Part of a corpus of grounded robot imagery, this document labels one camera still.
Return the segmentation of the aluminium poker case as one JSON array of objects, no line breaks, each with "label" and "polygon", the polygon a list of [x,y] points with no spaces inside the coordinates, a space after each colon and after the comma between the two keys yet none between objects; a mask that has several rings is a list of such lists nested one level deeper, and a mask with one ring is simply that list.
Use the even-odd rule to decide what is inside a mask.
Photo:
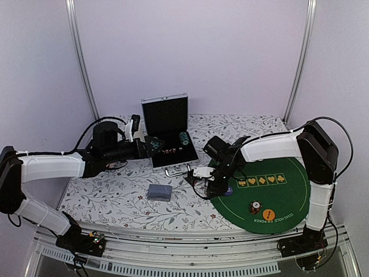
[{"label": "aluminium poker case", "polygon": [[[189,100],[186,93],[142,99],[141,107],[148,136],[164,140],[163,149],[183,148],[175,154],[164,154],[162,149],[160,153],[152,157],[152,167],[155,171],[193,164],[199,159],[188,132]],[[180,132],[187,133],[190,138],[189,145],[180,143]]]}]

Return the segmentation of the orange poker chip stack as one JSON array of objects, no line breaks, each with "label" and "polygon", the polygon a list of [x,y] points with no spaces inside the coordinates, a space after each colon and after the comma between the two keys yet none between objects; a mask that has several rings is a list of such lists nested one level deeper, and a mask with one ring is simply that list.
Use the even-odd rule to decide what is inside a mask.
[{"label": "orange poker chip stack", "polygon": [[253,201],[252,203],[250,203],[250,206],[249,206],[249,212],[252,214],[252,215],[256,215],[259,210],[261,208],[261,204],[260,202],[258,201]]}]

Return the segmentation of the orange big blind button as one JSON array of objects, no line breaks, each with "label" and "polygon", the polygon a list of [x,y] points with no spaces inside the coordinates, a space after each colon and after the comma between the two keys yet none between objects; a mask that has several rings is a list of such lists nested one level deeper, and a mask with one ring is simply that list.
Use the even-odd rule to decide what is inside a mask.
[{"label": "orange big blind button", "polygon": [[276,214],[272,209],[265,209],[262,216],[267,221],[273,221],[276,218]]}]

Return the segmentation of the purple small blind button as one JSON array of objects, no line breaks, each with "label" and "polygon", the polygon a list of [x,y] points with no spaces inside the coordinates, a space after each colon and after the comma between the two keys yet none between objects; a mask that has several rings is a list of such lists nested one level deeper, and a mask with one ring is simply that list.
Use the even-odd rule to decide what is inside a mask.
[{"label": "purple small blind button", "polygon": [[233,193],[232,188],[229,186],[228,190],[224,193],[224,196],[230,196]]}]

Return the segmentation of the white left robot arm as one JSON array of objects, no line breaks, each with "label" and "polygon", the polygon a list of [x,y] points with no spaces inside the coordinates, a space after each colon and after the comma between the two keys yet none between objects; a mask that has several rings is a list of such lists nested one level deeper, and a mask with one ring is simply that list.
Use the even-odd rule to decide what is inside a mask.
[{"label": "white left robot arm", "polygon": [[155,156],[164,147],[159,138],[145,136],[143,140],[120,141],[98,151],[77,149],[64,152],[16,152],[5,147],[1,153],[1,213],[16,214],[45,227],[73,250],[81,250],[86,242],[78,225],[63,213],[22,192],[23,184],[40,179],[92,178],[110,165],[128,160]]}]

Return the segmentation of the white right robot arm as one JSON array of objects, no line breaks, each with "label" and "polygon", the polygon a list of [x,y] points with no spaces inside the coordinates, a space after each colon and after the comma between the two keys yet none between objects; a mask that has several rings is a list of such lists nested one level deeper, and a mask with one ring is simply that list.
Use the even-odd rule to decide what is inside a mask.
[{"label": "white right robot arm", "polygon": [[204,152],[211,157],[206,196],[235,226],[257,234],[282,233],[305,223],[298,247],[320,243],[337,170],[338,147],[315,118],[294,130],[233,143],[212,137]]}]

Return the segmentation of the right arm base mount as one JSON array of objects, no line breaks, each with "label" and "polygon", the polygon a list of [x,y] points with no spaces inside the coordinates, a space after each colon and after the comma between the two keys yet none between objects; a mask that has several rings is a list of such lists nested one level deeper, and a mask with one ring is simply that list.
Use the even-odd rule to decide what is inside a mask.
[{"label": "right arm base mount", "polygon": [[282,257],[314,252],[311,255],[296,259],[298,267],[305,271],[315,270],[319,266],[326,253],[327,246],[328,243],[323,230],[315,231],[306,226],[304,226],[301,235],[280,239],[277,243],[277,249]]}]

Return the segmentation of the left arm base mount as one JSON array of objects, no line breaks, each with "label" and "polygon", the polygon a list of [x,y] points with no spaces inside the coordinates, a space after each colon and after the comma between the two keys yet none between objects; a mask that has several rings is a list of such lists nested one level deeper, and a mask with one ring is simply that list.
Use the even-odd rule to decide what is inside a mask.
[{"label": "left arm base mount", "polygon": [[80,229],[70,229],[64,235],[59,235],[55,244],[71,253],[102,257],[106,240],[105,235],[98,231],[83,234]]}]

